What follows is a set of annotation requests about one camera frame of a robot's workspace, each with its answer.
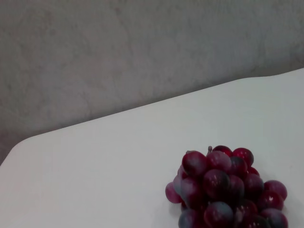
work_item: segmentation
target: gray wall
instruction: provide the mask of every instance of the gray wall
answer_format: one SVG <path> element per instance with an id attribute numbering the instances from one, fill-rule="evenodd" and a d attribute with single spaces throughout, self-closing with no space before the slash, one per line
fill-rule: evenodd
<path id="1" fill-rule="evenodd" d="M 0 161 L 35 134 L 302 67 L 303 0 L 1 0 Z"/>

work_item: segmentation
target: tabletop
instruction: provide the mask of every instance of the tabletop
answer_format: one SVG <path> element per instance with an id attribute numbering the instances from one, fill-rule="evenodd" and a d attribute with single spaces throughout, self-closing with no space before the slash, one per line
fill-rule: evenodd
<path id="1" fill-rule="evenodd" d="M 219 144 L 250 149 L 304 227 L 303 85 L 303 69 L 241 79 L 24 140 L 0 166 L 0 227 L 178 227 L 165 186 Z"/>

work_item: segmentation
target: white table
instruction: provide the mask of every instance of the white table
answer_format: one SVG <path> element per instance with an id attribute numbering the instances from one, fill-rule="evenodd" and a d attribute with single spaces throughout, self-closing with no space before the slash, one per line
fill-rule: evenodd
<path id="1" fill-rule="evenodd" d="M 242 79 L 29 138 L 0 166 L 1 228 L 173 228 L 186 150 L 249 148 L 304 227 L 304 70 Z"/>

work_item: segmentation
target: bunch of grapes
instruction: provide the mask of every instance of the bunch of grapes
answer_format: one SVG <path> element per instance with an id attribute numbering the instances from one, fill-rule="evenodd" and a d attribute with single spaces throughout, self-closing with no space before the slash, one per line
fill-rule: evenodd
<path id="1" fill-rule="evenodd" d="M 263 182 L 246 148 L 208 147 L 207 155 L 187 151 L 167 199 L 181 203 L 180 228 L 288 228 L 281 212 L 287 190 Z"/>

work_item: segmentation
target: grape cluster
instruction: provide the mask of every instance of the grape cluster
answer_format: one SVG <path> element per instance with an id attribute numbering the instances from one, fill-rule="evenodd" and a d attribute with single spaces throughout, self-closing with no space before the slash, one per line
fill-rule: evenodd
<path id="1" fill-rule="evenodd" d="M 288 228 L 281 212 L 286 187 L 264 183 L 253 161 L 246 148 L 187 151 L 165 189 L 171 203 L 181 203 L 179 228 Z"/>

